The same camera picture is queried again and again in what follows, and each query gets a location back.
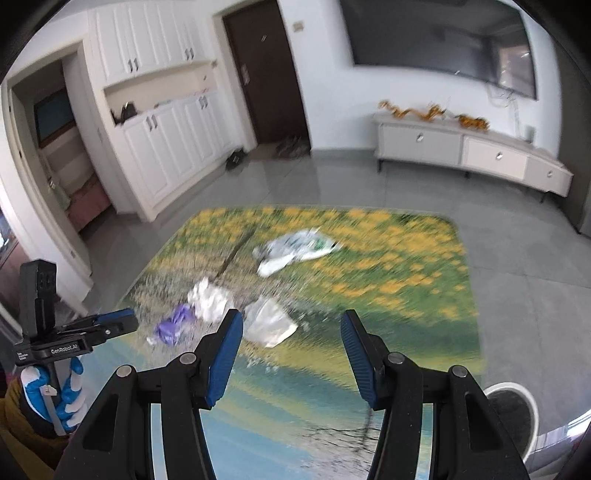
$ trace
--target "doorway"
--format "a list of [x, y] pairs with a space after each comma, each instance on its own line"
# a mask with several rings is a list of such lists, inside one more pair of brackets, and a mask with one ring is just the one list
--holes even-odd
[[223, 17], [259, 144], [308, 139], [296, 69], [276, 0]]
[[85, 232], [112, 208], [74, 118], [70, 87], [60, 59], [14, 84], [9, 95], [21, 158], [46, 212], [90, 272]]

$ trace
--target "door handle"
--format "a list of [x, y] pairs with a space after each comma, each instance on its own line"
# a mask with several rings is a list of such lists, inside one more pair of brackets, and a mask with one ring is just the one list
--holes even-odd
[[244, 63], [242, 64], [241, 70], [242, 70], [242, 84], [244, 86], [246, 86], [251, 82], [251, 77], [248, 74], [248, 68], [246, 68], [246, 65]]

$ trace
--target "drawer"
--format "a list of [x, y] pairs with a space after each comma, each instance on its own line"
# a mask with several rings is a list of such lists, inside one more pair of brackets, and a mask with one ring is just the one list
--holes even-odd
[[525, 169], [525, 183], [542, 192], [554, 192], [566, 197], [572, 174], [539, 158], [530, 157]]
[[380, 126], [380, 151], [382, 158], [415, 160], [423, 158], [425, 132], [407, 127]]
[[466, 137], [462, 163], [478, 170], [523, 180], [527, 166], [527, 154], [504, 145]]
[[438, 165], [458, 165], [462, 136], [445, 132], [427, 131], [424, 133], [423, 157], [425, 163]]

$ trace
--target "white plastic bag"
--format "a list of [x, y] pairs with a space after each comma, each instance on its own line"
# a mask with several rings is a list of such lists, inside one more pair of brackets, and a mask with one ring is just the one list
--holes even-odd
[[244, 338], [267, 348], [279, 345], [297, 330], [287, 312], [267, 297], [247, 305], [244, 316]]
[[340, 244], [314, 228], [276, 238], [256, 247], [252, 255], [261, 260], [257, 273], [266, 278], [290, 263], [313, 260], [339, 249]]
[[193, 307], [195, 316], [205, 323], [221, 322], [226, 312], [234, 308], [232, 292], [210, 284], [207, 277], [189, 291], [187, 301]]

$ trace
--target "plastic bag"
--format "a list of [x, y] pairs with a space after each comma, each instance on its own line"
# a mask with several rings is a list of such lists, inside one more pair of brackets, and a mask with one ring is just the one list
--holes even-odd
[[166, 345], [176, 345], [187, 325], [195, 322], [195, 315], [187, 304], [176, 307], [172, 315], [162, 320], [154, 329], [154, 336], [146, 338], [150, 345], [160, 340]]
[[252, 251], [252, 256], [261, 260], [257, 273], [268, 277], [290, 263], [320, 258], [341, 247], [341, 244], [314, 228], [288, 233], [260, 245]]
[[281, 305], [263, 296], [244, 308], [244, 317], [243, 337], [267, 348], [279, 345], [297, 330]]
[[210, 284], [207, 277], [195, 284], [189, 291], [187, 300], [193, 307], [195, 316], [205, 323], [221, 322], [226, 312], [234, 308], [232, 292]]

